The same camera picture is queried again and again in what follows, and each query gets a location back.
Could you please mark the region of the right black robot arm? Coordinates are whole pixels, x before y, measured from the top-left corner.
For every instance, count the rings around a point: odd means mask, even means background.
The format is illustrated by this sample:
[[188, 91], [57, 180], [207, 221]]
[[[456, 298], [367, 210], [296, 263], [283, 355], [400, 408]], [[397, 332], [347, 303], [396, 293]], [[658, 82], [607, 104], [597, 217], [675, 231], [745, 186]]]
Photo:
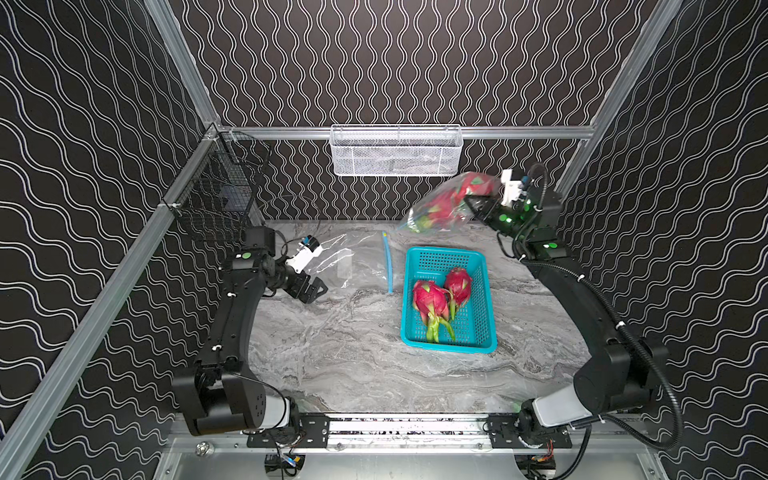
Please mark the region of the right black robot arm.
[[465, 198], [475, 219], [497, 234], [502, 252], [518, 260], [564, 308], [590, 354], [571, 385], [525, 402], [520, 429], [533, 436], [588, 420], [606, 420], [618, 410], [649, 404], [664, 392], [679, 403], [665, 375], [667, 349], [632, 334], [609, 299], [586, 277], [556, 232], [556, 195], [534, 191], [505, 206], [491, 195]]

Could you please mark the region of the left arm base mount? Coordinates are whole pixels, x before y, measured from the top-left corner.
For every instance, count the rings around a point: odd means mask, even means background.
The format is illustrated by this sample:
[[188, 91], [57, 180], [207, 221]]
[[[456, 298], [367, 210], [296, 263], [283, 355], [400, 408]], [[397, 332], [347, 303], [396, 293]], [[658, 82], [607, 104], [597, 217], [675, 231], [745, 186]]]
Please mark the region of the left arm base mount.
[[330, 418], [323, 414], [293, 415], [289, 423], [280, 428], [264, 430], [248, 436], [248, 448], [290, 450], [324, 449], [328, 445]]

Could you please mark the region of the dragon fruit bag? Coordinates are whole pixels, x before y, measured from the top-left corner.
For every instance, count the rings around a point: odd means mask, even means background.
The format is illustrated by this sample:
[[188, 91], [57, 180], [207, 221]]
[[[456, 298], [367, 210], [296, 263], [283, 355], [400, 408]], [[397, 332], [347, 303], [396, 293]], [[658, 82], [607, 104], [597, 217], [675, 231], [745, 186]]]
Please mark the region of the dragon fruit bag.
[[450, 318], [454, 320], [458, 310], [471, 297], [472, 278], [465, 268], [455, 267], [446, 275], [443, 288], [448, 292]]
[[500, 188], [500, 181], [497, 177], [483, 173], [466, 172], [457, 176], [455, 180], [458, 185], [453, 196], [457, 200], [462, 200], [466, 196], [494, 195]]
[[452, 192], [439, 193], [421, 201], [413, 212], [411, 228], [419, 233], [450, 230], [464, 219], [463, 199], [457, 200]]
[[440, 327], [443, 326], [452, 341], [456, 334], [450, 318], [448, 292], [432, 280], [418, 280], [412, 290], [413, 307], [419, 312], [426, 328], [426, 340], [439, 343]]

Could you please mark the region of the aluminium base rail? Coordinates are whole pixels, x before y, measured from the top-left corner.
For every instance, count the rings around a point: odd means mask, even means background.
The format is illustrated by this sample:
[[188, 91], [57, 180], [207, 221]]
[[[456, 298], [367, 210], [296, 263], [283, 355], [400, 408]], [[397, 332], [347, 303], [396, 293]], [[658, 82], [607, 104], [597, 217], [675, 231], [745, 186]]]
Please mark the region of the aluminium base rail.
[[168, 453], [428, 453], [544, 454], [574, 453], [583, 432], [560, 428], [550, 440], [525, 443], [514, 431], [511, 414], [362, 414], [310, 413], [299, 421], [298, 434], [237, 431], [193, 436], [182, 420], [174, 423]]

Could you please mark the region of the zip-top bag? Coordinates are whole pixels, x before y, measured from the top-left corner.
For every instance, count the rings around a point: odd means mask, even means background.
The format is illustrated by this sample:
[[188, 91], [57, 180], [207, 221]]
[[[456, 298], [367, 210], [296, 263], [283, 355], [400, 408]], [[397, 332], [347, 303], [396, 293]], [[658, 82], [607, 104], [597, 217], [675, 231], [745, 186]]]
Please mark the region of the zip-top bag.
[[382, 230], [353, 230], [320, 243], [321, 252], [304, 269], [332, 289], [394, 291], [389, 234]]
[[436, 187], [414, 204], [397, 229], [418, 234], [452, 231], [473, 218], [464, 199], [494, 196], [501, 188], [498, 177], [478, 172], [457, 175]]

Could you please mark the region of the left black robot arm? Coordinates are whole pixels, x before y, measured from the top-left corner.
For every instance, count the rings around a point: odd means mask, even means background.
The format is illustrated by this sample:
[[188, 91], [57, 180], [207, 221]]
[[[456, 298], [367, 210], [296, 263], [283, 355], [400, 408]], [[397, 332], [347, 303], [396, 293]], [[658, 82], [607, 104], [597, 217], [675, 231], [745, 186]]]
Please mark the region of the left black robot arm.
[[328, 291], [321, 279], [304, 271], [323, 252], [321, 242], [312, 235], [302, 237], [290, 256], [276, 248], [279, 235], [265, 226], [245, 230], [243, 247], [220, 267], [222, 298], [205, 343], [191, 364], [174, 374], [179, 412], [194, 436], [299, 432], [295, 402], [258, 379], [248, 363], [257, 309], [268, 292], [282, 290], [311, 304]]

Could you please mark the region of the white mesh wall basket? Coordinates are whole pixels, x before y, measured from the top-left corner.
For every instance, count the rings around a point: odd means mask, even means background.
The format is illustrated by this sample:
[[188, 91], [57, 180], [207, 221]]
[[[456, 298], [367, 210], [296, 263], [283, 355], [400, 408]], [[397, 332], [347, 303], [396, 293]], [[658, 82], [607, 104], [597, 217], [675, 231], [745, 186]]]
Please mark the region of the white mesh wall basket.
[[329, 145], [338, 176], [451, 177], [464, 139], [451, 124], [335, 124]]

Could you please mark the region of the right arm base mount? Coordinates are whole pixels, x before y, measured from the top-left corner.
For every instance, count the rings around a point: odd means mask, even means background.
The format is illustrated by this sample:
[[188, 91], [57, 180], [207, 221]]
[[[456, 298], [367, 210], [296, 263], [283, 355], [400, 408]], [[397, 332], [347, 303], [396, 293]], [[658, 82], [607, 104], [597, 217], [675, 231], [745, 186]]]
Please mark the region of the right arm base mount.
[[492, 414], [482, 425], [494, 449], [570, 449], [564, 428], [543, 427], [527, 413]]

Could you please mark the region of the teal plastic basket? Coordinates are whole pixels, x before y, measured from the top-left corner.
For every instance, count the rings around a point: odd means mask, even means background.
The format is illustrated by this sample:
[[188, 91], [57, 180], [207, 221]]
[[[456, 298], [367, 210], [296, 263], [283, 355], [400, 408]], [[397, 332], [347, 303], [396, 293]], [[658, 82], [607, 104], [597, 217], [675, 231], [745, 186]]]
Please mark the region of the teal plastic basket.
[[494, 352], [497, 337], [485, 256], [463, 249], [410, 248], [400, 332], [411, 347]]

